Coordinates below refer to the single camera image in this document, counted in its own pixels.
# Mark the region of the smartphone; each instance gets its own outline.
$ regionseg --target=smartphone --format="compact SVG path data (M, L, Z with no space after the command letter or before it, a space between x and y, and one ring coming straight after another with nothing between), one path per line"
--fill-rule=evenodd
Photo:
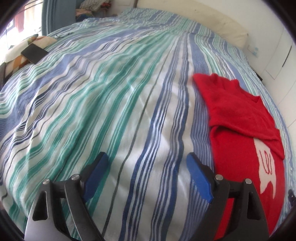
M21 55L26 57L30 62L37 64L48 52L35 44L30 44L26 47Z

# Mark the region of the headboard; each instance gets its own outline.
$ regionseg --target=headboard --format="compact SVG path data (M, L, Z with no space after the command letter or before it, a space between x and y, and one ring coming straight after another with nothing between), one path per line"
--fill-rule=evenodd
M165 10L195 20L240 49L244 48L247 41L247 30L240 24L194 0L136 0L135 7Z

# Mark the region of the patterned cushion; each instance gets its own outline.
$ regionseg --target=patterned cushion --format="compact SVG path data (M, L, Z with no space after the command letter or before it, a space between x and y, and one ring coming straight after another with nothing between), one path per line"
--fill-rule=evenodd
M39 37L35 36L34 39L30 38L30 41L28 41L27 46L30 43L34 43L38 47L44 49L47 46L55 43L56 41L57 41L56 39L48 36L39 36ZM25 58L20 54L21 51L19 49L19 51L15 53L17 54L17 57L7 63L5 68L5 81L7 81L16 71L18 71L19 69L21 69L22 67L30 63L30 61L27 58Z
M38 34L34 34L26 39L24 39L19 44L13 46L11 49L9 49L4 57L4 62L8 63L12 60L14 60L16 57L20 55L20 52L22 52L30 43L32 43L36 38L38 37Z
M96 12L106 0L85 0L81 3L80 8Z

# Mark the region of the bed cover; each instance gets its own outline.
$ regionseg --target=bed cover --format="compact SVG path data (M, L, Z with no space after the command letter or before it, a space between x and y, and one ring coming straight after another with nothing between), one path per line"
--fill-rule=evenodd
M0 194L24 231L44 178L80 173L100 151L110 168L87 208L106 240L188 240L202 200L186 167L194 151L213 169L205 103L194 73L238 79L260 95L285 149L286 191L295 168L283 118L241 50L199 23L128 9L50 34L58 42L0 93ZM73 237L72 219L64 205ZM289 211L285 199L279 223Z

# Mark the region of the blue and green striped bedsheet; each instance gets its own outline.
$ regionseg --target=blue and green striped bedsheet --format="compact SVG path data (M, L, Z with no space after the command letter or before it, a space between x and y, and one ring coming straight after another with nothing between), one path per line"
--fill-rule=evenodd
M106 240L188 240L202 200L187 170L194 151L213 169L208 114L194 73L238 79L260 95L285 149L286 190L294 158L283 118L245 55L201 24L165 11L129 9L50 34L37 65L0 92L0 194L24 231L44 178L80 173L100 151L110 167L90 215ZM281 222L289 211L288 200ZM70 233L78 237L65 206Z

